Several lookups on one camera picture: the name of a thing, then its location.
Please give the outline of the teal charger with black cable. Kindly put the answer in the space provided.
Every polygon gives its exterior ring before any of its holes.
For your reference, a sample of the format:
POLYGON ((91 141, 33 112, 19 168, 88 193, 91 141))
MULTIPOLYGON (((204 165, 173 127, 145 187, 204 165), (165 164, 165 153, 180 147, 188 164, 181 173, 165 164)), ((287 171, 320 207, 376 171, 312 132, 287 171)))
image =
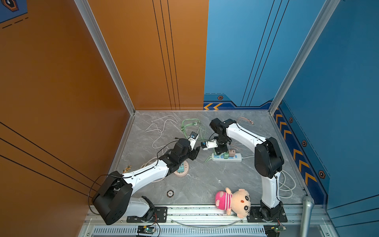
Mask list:
POLYGON ((185 171, 184 166, 180 166, 177 170, 178 173, 183 173, 185 171))

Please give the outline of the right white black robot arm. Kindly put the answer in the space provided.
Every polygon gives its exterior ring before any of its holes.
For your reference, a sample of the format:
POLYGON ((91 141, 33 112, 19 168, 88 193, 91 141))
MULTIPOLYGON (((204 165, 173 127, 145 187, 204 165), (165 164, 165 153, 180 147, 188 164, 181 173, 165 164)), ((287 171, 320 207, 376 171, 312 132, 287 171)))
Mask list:
POLYGON ((210 127, 217 136, 203 142, 203 150, 213 148, 216 154, 220 155, 228 151, 227 145, 235 139, 254 152, 254 166, 262 178, 260 213, 266 222, 279 219, 284 213, 283 202, 279 197, 279 178, 284 158, 277 140, 254 134, 232 119, 225 121, 213 119, 210 127))

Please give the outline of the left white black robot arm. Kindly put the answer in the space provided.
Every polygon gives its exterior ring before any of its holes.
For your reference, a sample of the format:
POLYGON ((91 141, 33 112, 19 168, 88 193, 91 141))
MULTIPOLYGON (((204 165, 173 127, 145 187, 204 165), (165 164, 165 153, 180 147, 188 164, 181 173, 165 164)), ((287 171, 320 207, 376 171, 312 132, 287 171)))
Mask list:
POLYGON ((106 179, 92 198, 92 204, 106 225, 116 223, 122 217, 137 217, 148 222, 154 218, 155 206, 145 196, 133 195, 150 183, 176 172, 187 159, 195 160, 200 147, 196 139, 180 138, 173 149, 158 160, 139 170, 120 174, 117 171, 106 175, 106 179))

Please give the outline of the round pink power socket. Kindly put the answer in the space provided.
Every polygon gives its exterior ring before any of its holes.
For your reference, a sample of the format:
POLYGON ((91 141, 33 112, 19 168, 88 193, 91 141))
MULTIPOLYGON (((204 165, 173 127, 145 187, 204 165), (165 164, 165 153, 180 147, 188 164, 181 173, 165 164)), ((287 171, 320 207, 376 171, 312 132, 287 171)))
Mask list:
POLYGON ((174 172, 174 175, 177 177, 184 177, 189 172, 189 164, 187 161, 184 161, 178 168, 177 171, 174 172))

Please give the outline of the white blue power strip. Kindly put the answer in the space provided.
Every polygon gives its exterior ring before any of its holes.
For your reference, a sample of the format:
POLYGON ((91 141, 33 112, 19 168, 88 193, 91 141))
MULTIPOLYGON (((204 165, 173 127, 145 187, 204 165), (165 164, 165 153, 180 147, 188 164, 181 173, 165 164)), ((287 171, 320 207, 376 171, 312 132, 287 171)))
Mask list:
POLYGON ((233 162, 233 163, 239 163, 242 162, 242 155, 241 153, 236 153, 234 156, 229 156, 229 154, 220 154, 217 155, 215 153, 211 154, 211 160, 214 162, 233 162))

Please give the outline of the pink plush doll toy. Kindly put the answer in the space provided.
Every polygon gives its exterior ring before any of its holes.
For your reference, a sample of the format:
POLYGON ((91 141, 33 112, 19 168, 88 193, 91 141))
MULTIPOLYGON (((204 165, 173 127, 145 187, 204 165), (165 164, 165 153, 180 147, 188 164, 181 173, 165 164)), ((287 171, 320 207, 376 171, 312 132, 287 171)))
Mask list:
POLYGON ((251 197, 245 189, 239 189, 233 193, 229 188, 219 191, 215 196, 215 205, 218 209, 231 215, 232 211, 238 218, 246 218, 250 215, 251 197))

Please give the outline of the small orange connector piece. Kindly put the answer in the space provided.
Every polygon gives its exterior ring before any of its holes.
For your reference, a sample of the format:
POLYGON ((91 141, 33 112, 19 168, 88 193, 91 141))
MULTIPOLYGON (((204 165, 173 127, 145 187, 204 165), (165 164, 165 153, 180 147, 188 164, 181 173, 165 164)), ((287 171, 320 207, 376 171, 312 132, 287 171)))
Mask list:
POLYGON ((124 170, 123 173, 128 173, 131 169, 131 165, 128 165, 124 170))

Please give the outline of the left green circuit board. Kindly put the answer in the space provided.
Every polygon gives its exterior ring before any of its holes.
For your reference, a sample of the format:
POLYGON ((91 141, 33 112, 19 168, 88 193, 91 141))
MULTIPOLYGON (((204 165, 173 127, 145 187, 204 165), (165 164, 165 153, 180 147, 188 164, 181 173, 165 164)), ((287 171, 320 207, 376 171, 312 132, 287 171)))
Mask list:
POLYGON ((158 234, 158 230, 154 226, 138 226, 136 235, 138 237, 152 237, 158 234))

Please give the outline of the green circuit board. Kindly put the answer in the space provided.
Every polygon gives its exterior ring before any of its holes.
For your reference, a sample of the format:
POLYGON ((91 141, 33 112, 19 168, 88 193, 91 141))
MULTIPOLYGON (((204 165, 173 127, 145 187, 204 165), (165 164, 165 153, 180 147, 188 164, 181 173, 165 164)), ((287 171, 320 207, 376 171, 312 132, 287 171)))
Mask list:
POLYGON ((264 226, 265 234, 267 237, 279 237, 280 233, 286 231, 285 226, 264 226))
POLYGON ((138 237, 152 237, 158 234, 158 230, 154 226, 138 226, 136 235, 138 237))

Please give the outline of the right green circuit board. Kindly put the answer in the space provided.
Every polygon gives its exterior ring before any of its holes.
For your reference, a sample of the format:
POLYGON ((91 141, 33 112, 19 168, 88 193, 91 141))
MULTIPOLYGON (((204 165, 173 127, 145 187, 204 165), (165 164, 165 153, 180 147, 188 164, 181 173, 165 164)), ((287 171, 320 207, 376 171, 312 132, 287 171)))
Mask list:
POLYGON ((285 226, 264 226, 265 234, 267 237, 279 237, 280 233, 286 231, 285 226))

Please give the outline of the silver metal pole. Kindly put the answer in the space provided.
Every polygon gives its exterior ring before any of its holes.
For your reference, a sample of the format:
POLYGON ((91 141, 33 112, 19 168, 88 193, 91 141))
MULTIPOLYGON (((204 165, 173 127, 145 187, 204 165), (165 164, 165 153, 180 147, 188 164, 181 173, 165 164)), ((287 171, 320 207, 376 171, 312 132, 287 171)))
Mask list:
POLYGON ((307 237, 309 233, 309 228, 311 225, 311 214, 314 208, 314 199, 310 196, 305 196, 303 198, 303 213, 302 221, 300 226, 300 237, 307 237))

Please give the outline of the aluminium front rail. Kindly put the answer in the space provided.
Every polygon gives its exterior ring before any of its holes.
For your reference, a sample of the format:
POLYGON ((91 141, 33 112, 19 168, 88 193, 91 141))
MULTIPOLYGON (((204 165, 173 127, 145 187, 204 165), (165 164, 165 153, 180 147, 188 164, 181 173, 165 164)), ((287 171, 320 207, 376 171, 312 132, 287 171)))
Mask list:
MULTIPOLYGON (((288 222, 249 223, 235 214, 226 215, 214 205, 167 205, 165 223, 127 223, 122 217, 106 225, 100 216, 89 213, 79 232, 80 237, 137 237, 138 226, 154 226, 158 234, 152 237, 266 237, 264 226, 285 226, 280 237, 299 237, 303 205, 284 206, 288 222)), ((308 237, 337 237, 338 233, 326 211, 316 205, 311 214, 308 237)))

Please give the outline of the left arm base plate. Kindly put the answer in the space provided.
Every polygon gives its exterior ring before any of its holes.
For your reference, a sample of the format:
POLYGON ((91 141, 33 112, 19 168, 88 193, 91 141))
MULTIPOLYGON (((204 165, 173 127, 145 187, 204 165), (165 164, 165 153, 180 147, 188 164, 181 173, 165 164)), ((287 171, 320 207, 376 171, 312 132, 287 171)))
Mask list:
POLYGON ((158 206, 155 207, 154 210, 151 208, 148 212, 142 217, 137 216, 128 216, 126 219, 127 223, 142 223, 142 224, 153 224, 157 223, 165 223, 167 220, 167 211, 168 208, 166 206, 158 206))

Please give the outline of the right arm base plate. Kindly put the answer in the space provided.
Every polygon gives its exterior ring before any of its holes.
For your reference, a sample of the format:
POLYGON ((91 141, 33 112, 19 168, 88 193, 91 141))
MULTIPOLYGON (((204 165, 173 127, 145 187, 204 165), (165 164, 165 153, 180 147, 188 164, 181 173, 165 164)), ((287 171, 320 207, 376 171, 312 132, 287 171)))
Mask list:
POLYGON ((270 210, 262 209, 258 206, 252 206, 250 214, 247 216, 247 221, 249 223, 274 223, 279 221, 280 223, 287 223, 287 215, 283 207, 280 207, 278 210, 272 212, 270 210))

